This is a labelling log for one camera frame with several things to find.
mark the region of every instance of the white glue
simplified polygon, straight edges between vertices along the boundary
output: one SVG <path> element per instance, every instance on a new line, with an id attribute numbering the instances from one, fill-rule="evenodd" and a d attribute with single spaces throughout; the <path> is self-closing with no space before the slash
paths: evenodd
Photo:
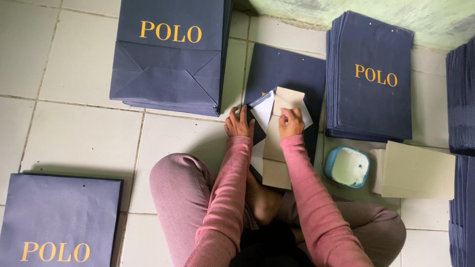
<path id="1" fill-rule="evenodd" d="M 343 147 L 336 155 L 332 177 L 335 181 L 345 185 L 358 185 L 364 182 L 368 167 L 369 161 L 366 155 Z"/>

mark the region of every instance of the tiled floor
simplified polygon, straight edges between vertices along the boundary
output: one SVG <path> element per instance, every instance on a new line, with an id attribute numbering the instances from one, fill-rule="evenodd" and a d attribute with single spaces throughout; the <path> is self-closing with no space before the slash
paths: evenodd
<path id="1" fill-rule="evenodd" d="M 118 233 L 114 266 L 171 266 L 149 171 L 174 152 L 194 154 L 217 171 L 226 115 L 143 110 L 108 99 L 120 0 L 24 2 L 0 0 L 0 219 L 10 173 L 119 177 L 126 181 L 124 231 Z M 241 104 L 254 42 L 325 59 L 324 32 L 234 13 L 230 34 L 223 114 Z M 445 55 L 416 48 L 412 59 L 414 139 L 408 143 L 447 152 Z M 381 146 L 320 134 L 318 172 L 328 151 L 341 144 Z M 331 193 L 402 215 L 408 238 L 392 267 L 450 266 L 447 201 L 382 199 L 368 188 L 348 190 L 323 179 Z"/>

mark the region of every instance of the hand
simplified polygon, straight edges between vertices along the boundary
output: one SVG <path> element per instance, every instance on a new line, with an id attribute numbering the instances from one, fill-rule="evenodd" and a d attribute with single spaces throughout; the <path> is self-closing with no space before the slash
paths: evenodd
<path id="1" fill-rule="evenodd" d="M 280 111 L 282 111 L 279 118 L 279 133 L 281 140 L 304 132 L 305 124 L 302 120 L 302 112 L 300 111 L 300 108 L 281 108 Z"/>
<path id="2" fill-rule="evenodd" d="M 236 117 L 237 107 L 231 108 L 229 112 L 229 117 L 226 118 L 226 124 L 224 125 L 224 130 L 229 137 L 236 135 L 244 135 L 249 138 L 253 138 L 254 135 L 254 124 L 256 123 L 255 119 L 252 119 L 249 122 L 249 127 L 247 126 L 246 118 L 246 105 L 242 106 L 240 119 Z"/>

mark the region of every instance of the gold lettering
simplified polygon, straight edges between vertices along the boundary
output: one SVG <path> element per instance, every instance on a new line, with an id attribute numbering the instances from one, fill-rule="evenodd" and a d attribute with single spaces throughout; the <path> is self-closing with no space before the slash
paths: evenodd
<path id="1" fill-rule="evenodd" d="M 25 248 L 23 249 L 23 257 L 21 258 L 21 261 L 28 261 L 27 260 L 27 253 L 28 252 L 35 252 L 38 250 L 38 244 L 35 242 L 24 242 L 25 243 Z M 28 250 L 28 246 L 30 244 L 34 244 L 35 248 L 33 250 Z"/>
<path id="2" fill-rule="evenodd" d="M 150 29 L 146 29 L 146 28 L 145 28 L 146 23 L 150 23 Z M 150 21 L 142 21 L 142 34 L 140 35 L 140 37 L 147 38 L 147 37 L 145 36 L 145 31 L 146 31 L 146 30 L 151 30 L 151 29 L 153 29 L 153 28 L 155 28 L 155 24 L 153 24 L 152 22 L 150 22 Z"/>
<path id="3" fill-rule="evenodd" d="M 79 251 L 79 248 L 81 247 L 81 245 L 85 245 L 86 246 L 86 255 L 84 256 L 84 259 L 82 261 L 78 260 L 77 259 L 77 253 Z M 76 259 L 77 262 L 85 262 L 87 260 L 87 258 L 89 258 L 89 254 L 91 253 L 91 251 L 89 250 L 89 246 L 87 244 L 79 244 L 77 245 L 77 247 L 74 249 L 74 259 Z"/>
<path id="4" fill-rule="evenodd" d="M 193 28 L 197 28 L 197 29 L 198 29 L 198 38 L 196 39 L 195 42 L 193 42 L 193 41 L 191 40 L 191 30 L 192 30 Z M 201 29 L 200 29 L 198 26 L 193 26 L 193 27 L 191 27 L 191 28 L 188 30 L 188 41 L 190 41 L 190 42 L 192 42 L 192 43 L 198 43 L 200 40 L 201 40 Z"/>
<path id="5" fill-rule="evenodd" d="M 370 79 L 368 78 L 368 70 L 369 70 L 369 69 L 373 72 L 373 79 L 372 79 L 372 80 L 370 80 Z M 372 68 L 370 68 L 370 67 L 366 69 L 366 71 L 364 72 L 364 75 L 366 76 L 366 79 L 367 79 L 368 81 L 370 81 L 370 82 L 372 82 L 372 81 L 374 81 L 374 79 L 376 79 L 376 73 L 375 73 L 374 70 L 373 70 Z"/>
<path id="6" fill-rule="evenodd" d="M 394 76 L 394 85 L 392 85 L 392 84 L 391 84 L 391 81 L 389 80 L 389 76 L 390 76 L 391 74 L 393 74 L 393 76 Z M 392 87 L 395 87 L 396 84 L 398 84 L 398 78 L 396 77 L 396 74 L 394 74 L 394 73 L 389 73 L 387 78 L 388 78 L 388 85 L 390 85 L 390 86 L 392 86 Z"/>
<path id="7" fill-rule="evenodd" d="M 178 40 L 178 27 L 179 25 L 174 25 L 175 26 L 175 35 L 174 35 L 174 38 L 173 38 L 173 41 L 175 42 L 184 42 L 185 41 L 185 36 L 183 35 L 183 39 L 181 39 L 181 41 Z"/>
<path id="8" fill-rule="evenodd" d="M 161 27 L 162 25 L 167 26 L 167 37 L 166 37 L 165 39 L 160 38 L 160 27 Z M 165 24 L 165 23 L 160 23 L 159 25 L 157 25 L 157 30 L 156 30 L 156 32 L 157 32 L 157 37 L 158 37 L 158 39 L 160 39 L 160 40 L 167 40 L 168 38 L 170 38 L 170 35 L 171 35 L 170 26 L 168 26 L 168 24 Z"/>
<path id="9" fill-rule="evenodd" d="M 45 246 L 46 244 L 51 244 L 51 256 L 49 257 L 49 260 L 45 260 L 43 258 L 43 252 L 45 251 Z M 55 244 L 51 243 L 51 242 L 46 242 L 44 243 L 41 248 L 39 249 L 39 257 L 41 258 L 42 261 L 50 261 L 52 260 L 56 255 L 56 247 L 55 247 Z"/>
<path id="10" fill-rule="evenodd" d="M 355 76 L 355 77 L 359 78 L 360 76 L 359 76 L 359 74 L 358 74 L 358 73 L 359 73 L 359 72 L 363 72 L 363 71 L 364 71 L 364 67 L 363 67 L 363 66 L 361 66 L 361 65 L 358 65 L 358 64 L 355 64 L 355 65 L 356 65 L 356 76 Z"/>
<path id="11" fill-rule="evenodd" d="M 384 83 L 381 82 L 381 71 L 380 71 L 380 70 L 377 70 L 377 72 L 378 72 L 378 83 L 385 85 L 385 84 L 386 84 L 386 80 L 384 80 Z"/>
<path id="12" fill-rule="evenodd" d="M 61 246 L 59 247 L 59 258 L 58 261 L 71 261 L 71 254 L 69 254 L 69 258 L 67 260 L 63 260 L 63 253 L 64 253 L 64 245 L 67 243 L 59 243 Z"/>

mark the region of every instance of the pink sleeve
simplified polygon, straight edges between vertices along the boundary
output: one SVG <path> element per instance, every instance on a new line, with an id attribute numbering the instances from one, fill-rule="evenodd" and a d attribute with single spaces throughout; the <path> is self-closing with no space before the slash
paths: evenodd
<path id="1" fill-rule="evenodd" d="M 349 224 L 314 171 L 304 147 L 303 135 L 280 143 L 308 251 L 316 266 L 372 267 Z"/>
<path id="2" fill-rule="evenodd" d="M 185 266 L 228 267 L 239 251 L 251 148 L 249 137 L 238 135 L 228 139 L 208 213 L 196 231 L 195 247 Z"/>

